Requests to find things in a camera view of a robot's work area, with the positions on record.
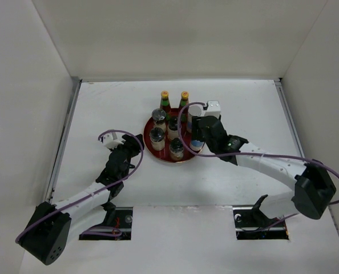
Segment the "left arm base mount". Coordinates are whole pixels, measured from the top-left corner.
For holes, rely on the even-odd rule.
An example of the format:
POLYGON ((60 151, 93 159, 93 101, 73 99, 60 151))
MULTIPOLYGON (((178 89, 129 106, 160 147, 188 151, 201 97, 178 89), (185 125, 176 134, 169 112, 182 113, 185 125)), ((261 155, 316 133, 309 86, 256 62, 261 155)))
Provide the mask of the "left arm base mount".
POLYGON ((81 241, 131 240, 134 210, 132 207, 117 207, 108 203, 103 207, 105 217, 99 224, 90 226, 79 235, 81 241))

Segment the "black cap spice jar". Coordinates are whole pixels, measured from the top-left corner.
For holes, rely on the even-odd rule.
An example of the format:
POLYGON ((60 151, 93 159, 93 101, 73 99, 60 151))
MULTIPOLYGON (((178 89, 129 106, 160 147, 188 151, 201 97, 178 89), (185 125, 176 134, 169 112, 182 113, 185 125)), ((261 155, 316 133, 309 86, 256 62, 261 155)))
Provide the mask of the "black cap spice jar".
POLYGON ((173 161, 178 162, 183 159, 184 146, 179 138, 171 140, 169 144, 169 154, 173 161))
POLYGON ((168 121, 167 126, 167 137, 170 141, 179 137, 179 132, 177 130, 178 119, 176 116, 172 116, 168 121))

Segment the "silver lid jar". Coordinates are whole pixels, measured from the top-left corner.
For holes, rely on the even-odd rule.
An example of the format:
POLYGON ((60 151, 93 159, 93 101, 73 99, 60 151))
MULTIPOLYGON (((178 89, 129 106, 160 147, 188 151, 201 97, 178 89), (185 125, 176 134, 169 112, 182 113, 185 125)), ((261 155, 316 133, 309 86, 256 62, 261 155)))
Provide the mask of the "silver lid jar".
POLYGON ((195 151, 195 152, 198 152, 198 151, 201 151, 204 147, 204 142, 201 141, 201 140, 198 140, 198 139, 192 139, 190 141, 190 149, 195 151))
POLYGON ((187 131, 189 133, 192 132, 192 118, 194 116, 201 116, 202 115, 202 108, 199 105, 193 105, 188 108, 187 114, 187 131))

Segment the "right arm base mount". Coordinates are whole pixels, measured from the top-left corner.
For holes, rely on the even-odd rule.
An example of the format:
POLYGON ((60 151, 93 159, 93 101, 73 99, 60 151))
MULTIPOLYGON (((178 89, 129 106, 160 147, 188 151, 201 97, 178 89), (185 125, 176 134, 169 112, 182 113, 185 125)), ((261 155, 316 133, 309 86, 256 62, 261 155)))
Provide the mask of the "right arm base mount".
POLYGON ((261 196, 254 205, 233 207, 237 240, 289 240, 285 221, 269 227, 280 218, 270 219, 260 211, 260 206, 266 197, 267 195, 261 196))

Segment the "black cap spice jar front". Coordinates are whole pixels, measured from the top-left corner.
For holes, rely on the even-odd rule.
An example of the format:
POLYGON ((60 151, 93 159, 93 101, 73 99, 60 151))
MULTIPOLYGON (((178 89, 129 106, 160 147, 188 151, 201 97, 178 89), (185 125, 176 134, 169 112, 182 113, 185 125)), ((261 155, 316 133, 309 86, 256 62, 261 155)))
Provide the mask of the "black cap spice jar front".
POLYGON ((167 126, 167 137, 170 141, 179 137, 179 132, 177 130, 178 119, 176 116, 172 116, 168 121, 167 126))

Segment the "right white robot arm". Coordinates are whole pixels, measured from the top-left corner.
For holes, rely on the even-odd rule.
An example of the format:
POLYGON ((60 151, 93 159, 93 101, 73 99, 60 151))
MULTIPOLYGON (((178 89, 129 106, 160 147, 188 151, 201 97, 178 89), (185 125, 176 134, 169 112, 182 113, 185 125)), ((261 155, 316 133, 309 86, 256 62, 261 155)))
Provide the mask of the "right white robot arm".
POLYGON ((289 191, 279 195, 262 195, 253 206, 252 219, 263 226, 275 217, 300 213, 310 219, 322 217, 336 193, 327 170, 320 162, 268 157, 266 152, 247 139, 229 135, 220 119, 195 116, 192 139, 205 142, 217 158, 236 166, 250 168, 284 184, 289 191))

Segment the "black cap glass shaker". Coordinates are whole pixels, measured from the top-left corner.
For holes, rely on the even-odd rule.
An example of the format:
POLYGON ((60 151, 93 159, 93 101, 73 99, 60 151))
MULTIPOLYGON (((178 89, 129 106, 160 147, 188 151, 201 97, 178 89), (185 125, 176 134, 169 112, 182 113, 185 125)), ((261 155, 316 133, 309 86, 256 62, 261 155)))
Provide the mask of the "black cap glass shaker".
POLYGON ((165 133, 159 127, 154 127, 150 131, 151 146, 155 151, 161 151, 165 148, 165 133))

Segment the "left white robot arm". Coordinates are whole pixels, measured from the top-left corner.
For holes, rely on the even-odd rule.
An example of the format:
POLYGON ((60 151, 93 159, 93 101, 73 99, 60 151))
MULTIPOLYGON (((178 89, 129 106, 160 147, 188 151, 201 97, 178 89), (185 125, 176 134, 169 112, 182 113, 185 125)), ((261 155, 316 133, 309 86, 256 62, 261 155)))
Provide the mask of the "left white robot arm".
POLYGON ((132 158, 144 155, 143 135, 122 132, 118 141, 115 130, 102 133, 98 139, 108 146, 110 154, 105 168, 98 178, 80 193, 55 204, 43 202, 35 208, 25 230, 15 242, 44 265, 58 259, 66 247, 72 224, 97 207, 95 220, 101 227, 113 225, 115 213, 105 208, 118 196, 138 166, 132 158))

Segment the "green label sauce bottle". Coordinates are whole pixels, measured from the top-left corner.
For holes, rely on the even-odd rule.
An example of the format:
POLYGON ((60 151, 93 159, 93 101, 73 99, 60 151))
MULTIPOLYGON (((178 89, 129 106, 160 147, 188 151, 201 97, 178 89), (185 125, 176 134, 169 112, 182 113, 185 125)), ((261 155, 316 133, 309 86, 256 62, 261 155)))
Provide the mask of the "green label sauce bottle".
MULTIPOLYGON (((181 111, 185 106, 189 104, 189 92, 183 91, 181 93, 181 100, 179 103, 179 111, 181 111)), ((181 114, 181 122, 185 123, 187 121, 188 108, 185 108, 181 114)))
POLYGON ((170 114, 171 114, 171 105, 169 100, 169 93, 168 91, 162 91, 161 94, 161 100, 160 100, 160 108, 165 111, 166 113, 166 120, 170 120, 170 114))

